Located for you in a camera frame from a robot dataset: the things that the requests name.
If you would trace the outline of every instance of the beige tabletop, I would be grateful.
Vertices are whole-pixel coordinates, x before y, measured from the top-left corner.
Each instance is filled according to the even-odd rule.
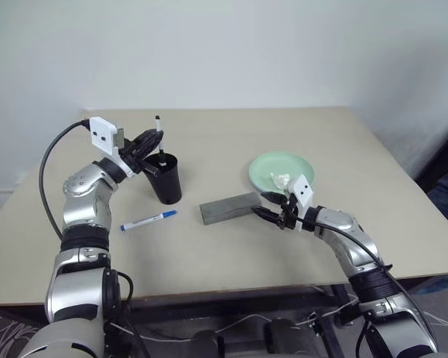
[[[280,231],[254,215],[203,225],[199,205],[254,190],[247,169],[267,151],[307,159],[316,172],[314,204],[355,215],[385,262],[394,264],[396,277],[448,273],[448,222],[350,110],[100,110],[87,115],[116,123],[132,139],[154,127],[157,113],[165,149],[179,160],[183,198],[161,204],[139,175],[123,181],[111,199],[112,266],[133,278],[136,297],[346,282],[332,250],[311,233]],[[84,129],[57,144],[45,186],[60,224],[63,181],[100,157]],[[40,202],[37,173],[38,166],[0,211],[0,304],[43,302],[59,251]],[[272,207],[264,199],[263,204]],[[119,232],[123,222],[174,209],[178,214],[171,218]]]

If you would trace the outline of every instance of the silver robot arm segment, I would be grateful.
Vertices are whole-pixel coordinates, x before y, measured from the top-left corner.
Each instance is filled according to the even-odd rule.
[[[315,222],[350,234],[380,258],[375,242],[351,215],[320,208]],[[386,351],[388,357],[408,349],[426,349],[428,354],[437,351],[415,307],[361,247],[328,228],[315,226],[314,234],[334,251],[360,300],[360,311],[372,322],[367,342],[373,351]]]
[[[412,357],[421,357],[436,352],[436,344],[422,318],[390,279],[375,242],[357,220],[341,211],[312,207],[314,193],[304,175],[292,180],[287,191],[289,197],[274,192],[262,193],[281,206],[280,214],[265,207],[253,208],[253,211],[281,229],[313,231],[330,246],[358,296],[361,315],[371,322],[366,338],[373,355],[387,358],[412,353]],[[378,262],[342,233],[360,242]]]
[[[63,185],[63,237],[45,303],[50,324],[32,337],[21,358],[102,358],[105,322],[122,313],[118,272],[111,269],[109,253],[109,203],[125,178],[154,170],[144,159],[163,132],[147,130],[129,141],[104,119],[90,119],[90,127],[93,144],[107,157]]]

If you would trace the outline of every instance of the black cup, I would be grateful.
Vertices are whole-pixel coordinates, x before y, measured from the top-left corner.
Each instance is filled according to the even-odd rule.
[[[145,171],[144,174],[148,177],[161,203],[175,204],[182,197],[178,176],[178,159],[172,154],[165,153],[165,155],[165,166],[159,164],[159,154],[153,154],[147,157],[145,161],[158,168],[159,172],[153,175]]]

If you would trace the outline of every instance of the pen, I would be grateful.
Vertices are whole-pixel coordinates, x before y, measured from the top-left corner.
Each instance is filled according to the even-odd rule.
[[[162,129],[161,129],[161,118],[159,118],[159,116],[156,116],[155,117],[155,121],[156,121],[156,130],[157,131],[162,131]],[[161,140],[159,142],[159,165],[160,166],[165,166],[166,165],[166,155],[164,153],[163,140]]]
[[[152,216],[147,219],[138,220],[137,222],[127,222],[126,224],[121,225],[121,231],[127,231],[132,229],[133,227],[138,227],[141,225],[149,224],[150,222],[156,222],[157,220],[165,219],[168,216],[176,214],[176,210],[166,211],[165,213],[158,214],[156,216]]]

